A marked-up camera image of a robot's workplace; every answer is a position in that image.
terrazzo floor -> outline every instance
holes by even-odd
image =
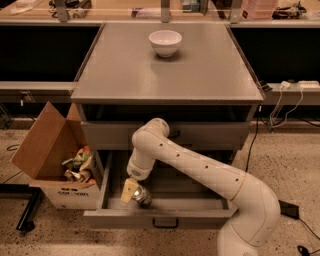
[[[255,127],[234,165],[244,168]],[[21,143],[27,130],[0,130],[0,182],[19,172],[10,163],[13,151],[7,147]],[[291,123],[270,133],[259,124],[252,148],[249,172],[267,183],[283,201],[299,205],[300,217],[320,234],[320,128]],[[7,183],[27,184],[23,173]],[[92,230],[81,210],[58,210],[44,198],[29,233],[16,230],[26,200],[0,197],[0,255],[217,255],[216,230]],[[317,240],[301,221],[285,216],[260,256],[301,255],[297,246],[313,252]]]

power strip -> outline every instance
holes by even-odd
[[[301,88],[320,88],[318,81],[299,81]]]

cabinet top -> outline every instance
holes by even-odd
[[[179,32],[169,58],[149,34]],[[251,104],[263,97],[223,24],[107,23],[71,97],[83,104]]]

cabinet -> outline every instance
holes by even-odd
[[[159,29],[182,34],[176,55],[153,52],[148,35]],[[104,166],[99,209],[84,214],[92,227],[213,228],[234,213],[225,199],[161,163],[145,181],[151,208],[120,203],[132,134],[151,118],[169,123],[174,142],[214,158],[242,148],[263,95],[223,24],[106,23],[71,101]]]

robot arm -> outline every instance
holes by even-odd
[[[158,159],[230,200],[238,211],[219,232],[218,255],[258,255],[257,248],[266,242],[280,218],[276,195],[249,173],[185,149],[170,141],[168,134],[168,124],[159,118],[137,130],[128,174],[134,180],[144,180]]]

